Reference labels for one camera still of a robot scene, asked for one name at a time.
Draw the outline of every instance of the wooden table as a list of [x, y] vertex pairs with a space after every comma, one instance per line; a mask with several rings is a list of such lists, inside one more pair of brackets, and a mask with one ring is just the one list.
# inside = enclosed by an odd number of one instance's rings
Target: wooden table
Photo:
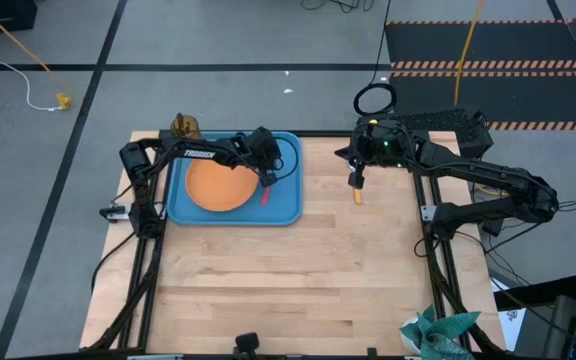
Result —
[[[135, 132], [132, 139], [157, 134]], [[431, 133], [431, 139], [458, 151], [453, 133]], [[148, 352], [231, 353], [235, 336], [255, 331], [260, 354], [363, 355], [367, 347], [377, 347], [380, 355], [407, 353], [399, 327], [432, 303], [426, 260], [413, 254], [422, 234], [412, 175], [367, 168], [363, 204], [356, 205], [348, 169], [333, 155], [348, 139], [301, 141], [304, 208], [295, 224], [208, 227], [169, 221]], [[442, 178], [439, 184], [443, 201], [470, 202], [466, 182]], [[124, 173], [119, 189], [127, 185]], [[126, 196], [120, 202], [131, 201]], [[127, 221], [111, 224], [104, 253], [131, 231]], [[460, 231], [479, 237], [474, 225]], [[99, 272], [82, 346], [94, 342], [123, 306], [135, 249], [133, 240]], [[504, 347], [480, 246], [457, 235], [452, 249], [464, 305], [482, 312], [478, 324]], [[137, 310], [135, 319], [140, 316]], [[136, 344], [134, 324], [130, 344]]]

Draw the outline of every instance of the orange plate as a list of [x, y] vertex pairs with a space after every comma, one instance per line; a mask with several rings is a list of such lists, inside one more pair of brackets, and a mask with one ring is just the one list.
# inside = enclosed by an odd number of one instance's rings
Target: orange plate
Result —
[[193, 160], [186, 172], [186, 192], [209, 211], [228, 211], [243, 205], [257, 188], [259, 178], [243, 166], [230, 169], [212, 160]]

